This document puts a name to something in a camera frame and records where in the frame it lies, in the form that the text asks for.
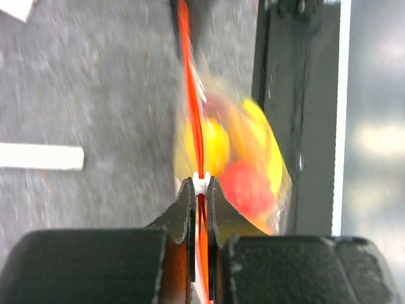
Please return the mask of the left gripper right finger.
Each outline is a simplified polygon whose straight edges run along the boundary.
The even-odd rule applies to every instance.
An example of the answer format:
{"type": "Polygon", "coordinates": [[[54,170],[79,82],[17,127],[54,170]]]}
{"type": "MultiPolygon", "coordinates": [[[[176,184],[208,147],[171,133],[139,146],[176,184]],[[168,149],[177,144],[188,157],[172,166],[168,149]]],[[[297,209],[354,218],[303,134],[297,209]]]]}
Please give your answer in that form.
{"type": "Polygon", "coordinates": [[[362,237],[268,236],[207,192],[209,296],[215,303],[400,303],[387,260],[362,237]]]}

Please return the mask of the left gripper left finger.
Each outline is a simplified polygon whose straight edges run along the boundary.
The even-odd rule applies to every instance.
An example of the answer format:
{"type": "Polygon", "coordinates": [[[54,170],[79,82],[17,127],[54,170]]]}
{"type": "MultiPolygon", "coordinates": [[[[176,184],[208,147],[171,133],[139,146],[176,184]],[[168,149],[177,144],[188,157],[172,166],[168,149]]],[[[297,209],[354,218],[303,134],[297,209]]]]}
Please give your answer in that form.
{"type": "Polygon", "coordinates": [[[190,303],[195,190],[143,228],[24,235],[1,271],[2,303],[190,303]]]}

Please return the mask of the red apple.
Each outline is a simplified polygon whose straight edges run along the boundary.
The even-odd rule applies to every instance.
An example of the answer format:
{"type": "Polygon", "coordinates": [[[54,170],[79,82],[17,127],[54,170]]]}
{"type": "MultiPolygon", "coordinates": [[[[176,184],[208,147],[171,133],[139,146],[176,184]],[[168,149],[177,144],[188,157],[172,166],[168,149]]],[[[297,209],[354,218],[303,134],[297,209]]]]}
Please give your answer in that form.
{"type": "Polygon", "coordinates": [[[270,182],[254,165],[240,160],[231,164],[219,177],[223,193],[243,216],[267,217],[275,207],[270,182]]]}

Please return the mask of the yellow lemon fruit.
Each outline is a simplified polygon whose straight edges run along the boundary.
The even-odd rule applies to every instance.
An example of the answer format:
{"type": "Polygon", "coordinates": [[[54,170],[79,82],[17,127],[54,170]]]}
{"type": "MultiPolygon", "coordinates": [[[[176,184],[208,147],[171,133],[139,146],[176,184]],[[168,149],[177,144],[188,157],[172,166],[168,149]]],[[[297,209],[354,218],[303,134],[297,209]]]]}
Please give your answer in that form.
{"type": "MultiPolygon", "coordinates": [[[[206,118],[201,123],[204,143],[204,170],[211,175],[219,175],[228,162],[230,140],[227,131],[214,118],[206,118]]],[[[196,150],[189,122],[178,128],[174,150],[174,172],[178,179],[191,177],[197,171],[196,150]]]]}

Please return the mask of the yellow banana bunch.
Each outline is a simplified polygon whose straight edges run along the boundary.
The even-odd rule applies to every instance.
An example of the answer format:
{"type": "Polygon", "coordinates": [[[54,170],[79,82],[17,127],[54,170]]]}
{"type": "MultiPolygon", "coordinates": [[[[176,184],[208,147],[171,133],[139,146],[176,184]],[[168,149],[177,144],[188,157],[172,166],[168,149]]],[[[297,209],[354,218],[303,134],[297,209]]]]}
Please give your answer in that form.
{"type": "Polygon", "coordinates": [[[257,166],[259,172],[268,177],[271,191],[277,195],[284,161],[262,109],[253,99],[246,98],[228,118],[229,136],[239,158],[257,166]]]}

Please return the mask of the clear orange-zipper zip bag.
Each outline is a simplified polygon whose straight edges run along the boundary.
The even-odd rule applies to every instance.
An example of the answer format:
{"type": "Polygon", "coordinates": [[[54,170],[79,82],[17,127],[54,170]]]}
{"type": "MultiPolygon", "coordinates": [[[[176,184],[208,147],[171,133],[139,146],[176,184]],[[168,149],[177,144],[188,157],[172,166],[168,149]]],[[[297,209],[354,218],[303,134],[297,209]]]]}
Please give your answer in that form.
{"type": "Polygon", "coordinates": [[[211,303],[208,260],[208,188],[219,182],[225,206],[263,234],[285,233],[292,181],[273,130],[257,103],[203,75],[192,47],[191,18],[185,1],[171,10],[182,60],[182,97],[178,106],[173,168],[177,181],[191,178],[196,207],[191,239],[196,266],[193,286],[201,303],[211,303]]]}

